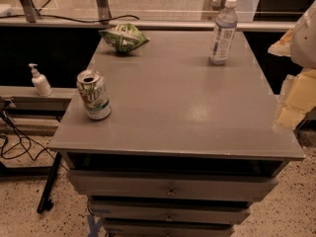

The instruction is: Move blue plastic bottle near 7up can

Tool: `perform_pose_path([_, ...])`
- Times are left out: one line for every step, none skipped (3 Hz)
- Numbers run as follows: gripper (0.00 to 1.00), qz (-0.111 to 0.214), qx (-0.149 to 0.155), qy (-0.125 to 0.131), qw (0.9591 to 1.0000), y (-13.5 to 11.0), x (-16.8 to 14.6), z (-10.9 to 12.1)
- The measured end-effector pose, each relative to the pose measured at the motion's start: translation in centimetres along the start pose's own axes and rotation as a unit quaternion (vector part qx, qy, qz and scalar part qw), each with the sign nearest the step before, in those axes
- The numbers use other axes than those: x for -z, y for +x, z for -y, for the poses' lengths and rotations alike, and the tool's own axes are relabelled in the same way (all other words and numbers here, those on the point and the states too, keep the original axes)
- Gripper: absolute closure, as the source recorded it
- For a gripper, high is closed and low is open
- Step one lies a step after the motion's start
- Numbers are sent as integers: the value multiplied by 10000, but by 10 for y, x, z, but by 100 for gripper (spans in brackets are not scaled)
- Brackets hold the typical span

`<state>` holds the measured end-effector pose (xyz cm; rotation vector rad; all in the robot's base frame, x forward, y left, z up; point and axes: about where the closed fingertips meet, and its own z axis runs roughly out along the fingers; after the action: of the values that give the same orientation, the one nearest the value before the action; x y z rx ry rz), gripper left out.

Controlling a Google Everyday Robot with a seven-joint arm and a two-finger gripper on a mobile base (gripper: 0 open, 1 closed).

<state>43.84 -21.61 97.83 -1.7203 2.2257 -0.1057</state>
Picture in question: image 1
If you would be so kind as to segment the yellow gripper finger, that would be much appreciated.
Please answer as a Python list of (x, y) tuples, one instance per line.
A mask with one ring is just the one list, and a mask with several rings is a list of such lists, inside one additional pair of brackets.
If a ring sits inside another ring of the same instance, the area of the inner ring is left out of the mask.
[(293, 29), (289, 29), (277, 42), (268, 48), (268, 53), (276, 56), (291, 57), (291, 41)]
[(276, 124), (295, 129), (316, 107), (316, 69), (303, 68), (296, 76), (287, 75), (282, 83)]

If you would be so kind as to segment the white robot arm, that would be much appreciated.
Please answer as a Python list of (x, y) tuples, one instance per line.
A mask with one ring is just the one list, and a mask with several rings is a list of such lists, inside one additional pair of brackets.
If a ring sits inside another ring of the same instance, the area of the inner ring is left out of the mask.
[(287, 76), (282, 83), (282, 97), (275, 124), (296, 129), (316, 107), (316, 1), (268, 53), (286, 56), (302, 67), (296, 76)]

